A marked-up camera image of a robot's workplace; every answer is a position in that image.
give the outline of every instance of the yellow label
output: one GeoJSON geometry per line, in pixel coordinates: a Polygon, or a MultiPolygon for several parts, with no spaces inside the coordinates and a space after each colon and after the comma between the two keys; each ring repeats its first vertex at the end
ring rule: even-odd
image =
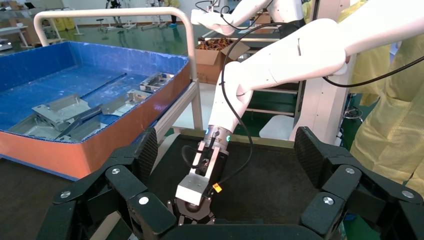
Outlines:
{"type": "Polygon", "coordinates": [[[215,183],[213,186],[213,189],[215,189],[215,191],[217,193],[221,192],[223,189],[220,187],[220,185],[218,185],[218,183],[215,183]]]}

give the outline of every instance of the black cable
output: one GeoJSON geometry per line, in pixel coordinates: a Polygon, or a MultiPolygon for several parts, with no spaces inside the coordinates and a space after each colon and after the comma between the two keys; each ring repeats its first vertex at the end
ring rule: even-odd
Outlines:
{"type": "Polygon", "coordinates": [[[198,1],[198,2],[196,2],[196,3],[194,4],[194,5],[196,6],[196,8],[198,8],[198,9],[202,10],[203,12],[207,13],[208,11],[206,11],[205,9],[203,9],[203,8],[199,7],[199,5],[198,5],[198,4],[201,4],[201,3],[212,3],[212,1],[211,1],[211,0],[198,1]]]}
{"type": "Polygon", "coordinates": [[[223,7],[221,8],[221,12],[220,12],[220,13],[221,13],[221,15],[223,14],[223,9],[224,9],[224,8],[228,8],[228,11],[226,11],[226,14],[227,14],[227,13],[229,13],[229,12],[231,11],[230,7],[229,7],[229,6],[227,6],[227,5],[225,5],[225,6],[223,6],[223,7]]]}
{"type": "MultiPolygon", "coordinates": [[[[230,175],[224,177],[223,179],[221,179],[217,183],[218,185],[223,184],[227,180],[233,178],[234,176],[236,176],[237,174],[239,174],[241,171],[243,171],[248,166],[248,164],[250,163],[250,160],[251,160],[252,154],[253,154],[253,150],[254,150],[254,144],[253,144],[252,136],[251,136],[248,128],[246,127],[245,123],[243,122],[242,118],[237,114],[236,110],[231,105],[231,103],[230,103],[230,101],[229,101],[229,99],[227,97],[226,91],[225,91],[224,73],[225,73],[225,67],[226,67],[226,64],[227,64],[227,61],[228,61],[228,56],[230,55],[230,53],[233,50],[233,48],[237,45],[237,43],[239,43],[244,37],[246,37],[247,35],[251,34],[252,32],[254,32],[256,30],[259,30],[261,28],[265,28],[265,27],[283,26],[283,25],[291,25],[291,26],[295,26],[296,28],[299,28],[297,25],[292,24],[292,23],[288,23],[288,22],[274,22],[274,23],[267,23],[267,24],[263,24],[263,25],[257,26],[257,27],[255,27],[253,29],[250,29],[249,31],[247,31],[246,33],[244,33],[240,38],[238,38],[236,41],[234,41],[234,43],[229,48],[228,53],[225,55],[224,63],[223,63],[223,66],[222,66],[221,83],[220,83],[221,89],[222,89],[222,95],[223,95],[223,97],[225,99],[225,102],[227,103],[228,107],[231,109],[232,113],[235,115],[235,117],[237,118],[238,122],[244,128],[244,130],[245,130],[245,132],[247,134],[247,138],[249,139],[249,144],[250,144],[250,154],[249,154],[249,157],[247,158],[246,162],[239,169],[237,169],[232,174],[230,174],[230,175]]],[[[374,79],[368,80],[366,82],[357,83],[357,84],[342,85],[342,84],[338,84],[338,83],[332,82],[332,81],[328,80],[328,78],[326,78],[326,77],[323,77],[323,78],[327,82],[329,82],[330,84],[332,84],[334,86],[337,86],[337,87],[342,87],[342,88],[350,88],[351,86],[357,87],[357,86],[362,86],[362,85],[365,85],[365,84],[369,84],[369,83],[378,81],[380,79],[386,78],[386,77],[388,77],[390,75],[396,74],[396,73],[398,73],[400,71],[403,71],[403,70],[405,70],[405,69],[407,69],[407,68],[409,68],[409,67],[411,67],[411,66],[413,66],[413,65],[415,65],[415,64],[417,64],[417,63],[419,63],[419,62],[421,62],[423,60],[424,60],[424,56],[422,56],[419,59],[417,59],[417,60],[415,60],[415,61],[413,61],[411,63],[408,63],[407,65],[402,66],[402,67],[400,67],[400,68],[398,68],[398,69],[396,69],[394,71],[391,71],[389,73],[386,73],[386,74],[384,74],[382,76],[379,76],[379,77],[376,77],[374,79]]]]}
{"type": "MultiPolygon", "coordinates": [[[[268,3],[268,5],[265,7],[265,9],[267,9],[272,3],[274,2],[274,0],[271,0],[269,3],[268,3]]],[[[248,27],[246,27],[246,28],[239,28],[239,27],[236,27],[236,26],[233,26],[231,23],[229,23],[225,18],[224,18],[224,15],[223,15],[223,9],[225,8],[225,7],[228,7],[228,9],[230,9],[230,7],[229,6],[223,6],[222,8],[221,8],[221,12],[220,12],[220,14],[221,14],[221,18],[222,18],[222,20],[224,20],[224,22],[226,23],[226,24],[228,24],[230,27],[232,27],[233,29],[236,29],[236,30],[247,30],[247,29],[249,29],[250,27],[252,27],[255,23],[256,23],[256,20],[258,20],[259,19],[259,17],[260,16],[262,16],[262,14],[264,13],[264,11],[262,11],[261,13],[259,13],[259,15],[257,16],[257,18],[255,19],[255,20],[253,20],[253,22],[250,24],[250,26],[248,26],[248,27]]]]}
{"type": "Polygon", "coordinates": [[[190,161],[187,159],[187,157],[186,157],[186,149],[189,149],[189,150],[192,150],[192,149],[195,149],[195,148],[192,148],[191,146],[187,146],[187,145],[185,145],[185,146],[182,146],[182,148],[181,148],[181,156],[182,156],[182,159],[184,160],[184,162],[185,162],[185,164],[189,167],[189,168],[192,168],[192,169],[198,169],[199,167],[200,167],[200,162],[199,162],[199,164],[197,164],[197,165],[193,165],[193,164],[191,164],[190,163],[190,161]]]}
{"type": "MultiPolygon", "coordinates": [[[[209,153],[210,153],[210,151],[211,151],[211,149],[212,149],[212,146],[214,145],[214,143],[215,143],[215,137],[213,136],[211,139],[210,139],[210,144],[209,144],[209,148],[208,148],[208,150],[206,151],[206,154],[208,155],[209,153]]],[[[203,160],[199,160],[199,163],[197,164],[197,165],[193,165],[193,164],[191,164],[190,163],[190,161],[187,159],[187,157],[186,157],[186,149],[188,149],[188,150],[191,150],[191,151],[193,151],[193,152],[195,152],[195,153],[197,153],[197,154],[204,154],[205,153],[205,151],[200,151],[200,150],[197,150],[196,148],[194,148],[194,147],[191,147],[191,146],[187,146],[187,145],[184,145],[184,146],[182,146],[182,148],[181,148],[181,156],[182,156],[182,159],[184,160],[184,162],[185,162],[185,164],[189,167],[189,168],[192,168],[192,169],[198,169],[198,168],[200,168],[200,166],[203,164],[203,160]]]]}
{"type": "Polygon", "coordinates": [[[419,63],[419,62],[422,62],[423,60],[424,60],[424,56],[422,56],[422,57],[418,58],[417,60],[415,60],[415,61],[413,61],[413,62],[410,62],[410,63],[406,64],[405,66],[401,66],[401,67],[399,67],[399,68],[398,68],[398,69],[396,69],[396,70],[393,70],[393,71],[391,71],[391,72],[388,72],[388,73],[386,73],[386,74],[383,74],[383,75],[381,75],[381,76],[378,76],[378,77],[376,77],[376,78],[373,78],[373,79],[371,79],[371,80],[363,81],[363,82],[355,83],[355,84],[347,84],[347,85],[343,85],[343,84],[338,84],[338,83],[336,83],[336,82],[331,81],[331,80],[330,80],[330,79],[328,79],[328,77],[326,77],[326,76],[323,76],[322,78],[323,78],[323,79],[324,79],[327,83],[329,83],[329,84],[331,84],[331,85],[334,85],[334,86],[336,86],[336,87],[339,87],[339,88],[354,88],[354,87],[359,87],[359,86],[364,86],[364,85],[367,85],[367,84],[371,84],[371,83],[374,83],[374,82],[376,82],[376,81],[378,81],[378,80],[381,80],[381,79],[385,79],[385,78],[387,78],[387,77],[389,77],[389,76],[392,76],[392,75],[394,75],[394,74],[397,74],[397,73],[399,73],[399,72],[401,72],[401,71],[403,71],[403,70],[405,70],[405,69],[407,69],[407,68],[410,68],[410,67],[414,66],[415,64],[417,64],[417,63],[419,63]]]}
{"type": "Polygon", "coordinates": [[[234,176],[236,176],[237,174],[239,174],[241,171],[243,171],[248,164],[250,163],[250,160],[252,158],[252,154],[253,154],[253,150],[254,150],[254,145],[253,145],[253,140],[252,140],[252,136],[248,130],[248,128],[246,127],[245,123],[243,122],[242,118],[237,114],[236,110],[234,110],[234,107],[231,105],[230,101],[228,100],[227,94],[225,92],[225,81],[224,81],[224,72],[225,72],[225,66],[227,64],[228,61],[228,56],[230,55],[231,51],[233,50],[233,48],[237,45],[237,43],[239,43],[244,37],[246,37],[248,34],[264,28],[264,27],[272,27],[272,26],[282,26],[282,25],[292,25],[292,26],[296,26],[292,23],[287,23],[287,22],[274,22],[274,23],[267,23],[264,25],[260,25],[257,26],[253,29],[250,29],[249,31],[247,31],[245,34],[243,34],[239,39],[237,39],[236,41],[234,41],[234,43],[231,45],[231,47],[228,50],[228,53],[225,55],[225,59],[224,59],[224,63],[222,66],[222,72],[221,72],[221,89],[222,89],[222,94],[224,96],[224,99],[228,105],[228,107],[231,109],[232,113],[235,115],[235,117],[237,118],[238,122],[240,123],[240,125],[244,128],[244,131],[246,132],[247,138],[249,139],[249,144],[250,144],[250,154],[249,157],[247,158],[246,162],[239,168],[237,169],[235,172],[233,172],[232,174],[224,177],[223,179],[221,179],[217,184],[221,185],[222,183],[224,183],[225,181],[233,178],[234,176]]]}

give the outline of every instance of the factory floor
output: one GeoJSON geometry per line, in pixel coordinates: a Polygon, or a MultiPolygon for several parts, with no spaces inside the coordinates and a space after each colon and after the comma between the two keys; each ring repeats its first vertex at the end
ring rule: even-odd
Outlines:
{"type": "MultiPolygon", "coordinates": [[[[201,36],[209,30],[201,26],[193,26],[195,42],[197,43],[197,37],[201,36]]],[[[186,31],[183,25],[179,25],[175,29],[164,28],[164,29],[149,29],[141,31],[138,29],[132,29],[130,31],[115,29],[108,33],[99,31],[97,27],[80,27],[80,32],[84,35],[74,35],[75,30],[61,31],[60,36],[68,41],[78,41],[86,43],[96,43],[103,45],[112,45],[124,48],[147,50],[159,53],[170,53],[170,54],[187,54],[187,43],[186,43],[186,31]]],[[[1,55],[12,54],[15,52],[23,51],[20,48],[19,43],[13,44],[13,49],[8,51],[0,52],[1,55]]],[[[354,101],[354,106],[359,105],[360,98],[357,97],[354,101]]],[[[278,95],[270,94],[269,92],[258,92],[252,99],[252,103],[258,108],[261,105],[270,104],[275,106],[275,111],[284,111],[281,106],[287,106],[292,108],[296,106],[295,97],[281,97],[278,95]]],[[[365,118],[373,107],[362,107],[363,117],[365,118]]],[[[259,131],[265,126],[265,124],[274,115],[268,113],[258,112],[247,112],[243,116],[243,121],[248,126],[249,131],[255,137],[259,137],[259,131]]],[[[356,131],[360,125],[359,120],[345,120],[343,122],[344,129],[344,146],[350,148],[356,131]]],[[[238,127],[235,131],[236,134],[245,135],[245,131],[238,127]]],[[[360,218],[356,218],[353,221],[346,221],[345,228],[347,237],[349,240],[374,240],[378,239],[378,235],[372,231],[368,225],[360,218]]]]}

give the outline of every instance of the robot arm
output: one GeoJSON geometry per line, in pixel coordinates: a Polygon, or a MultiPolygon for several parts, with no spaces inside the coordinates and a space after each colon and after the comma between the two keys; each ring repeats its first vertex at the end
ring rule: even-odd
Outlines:
{"type": "Polygon", "coordinates": [[[272,19],[276,22],[288,23],[303,18],[300,0],[242,0],[231,14],[223,13],[222,17],[217,12],[194,9],[191,11],[191,23],[230,36],[235,31],[232,26],[238,27],[267,6],[272,19]]]}
{"type": "MultiPolygon", "coordinates": [[[[370,0],[339,24],[331,19],[315,20],[242,63],[227,64],[226,95],[242,116],[252,90],[341,75],[346,70],[346,57],[423,34],[424,14],[418,10],[420,7],[424,8],[424,2],[370,0]]],[[[220,83],[221,78],[209,125],[232,133],[238,121],[224,100],[220,83]]]]}

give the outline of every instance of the screw head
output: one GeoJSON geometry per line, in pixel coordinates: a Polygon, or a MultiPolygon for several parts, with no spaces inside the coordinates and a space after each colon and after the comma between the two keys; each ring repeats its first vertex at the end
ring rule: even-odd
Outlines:
{"type": "Polygon", "coordinates": [[[325,204],[328,204],[328,205],[334,204],[334,200],[331,197],[326,196],[326,197],[323,198],[323,200],[324,200],[325,204]]]}
{"type": "Polygon", "coordinates": [[[118,174],[121,170],[119,168],[114,168],[112,174],[118,174]]]}
{"type": "Polygon", "coordinates": [[[348,174],[354,174],[355,173],[355,170],[353,170],[352,168],[346,168],[346,172],[348,173],[348,174]]]}
{"type": "Polygon", "coordinates": [[[402,191],[402,194],[405,196],[405,197],[407,197],[407,198],[409,198],[409,199],[413,199],[414,198],[414,194],[412,194],[412,192],[410,192],[410,191],[402,191]]]}
{"type": "Polygon", "coordinates": [[[148,202],[149,202],[149,198],[146,197],[146,196],[144,196],[144,197],[140,198],[140,200],[138,200],[138,203],[141,204],[141,205],[145,205],[148,202]]]}
{"type": "Polygon", "coordinates": [[[71,195],[70,191],[64,191],[60,194],[60,198],[65,199],[65,198],[69,197],[69,195],[71,195]]]}

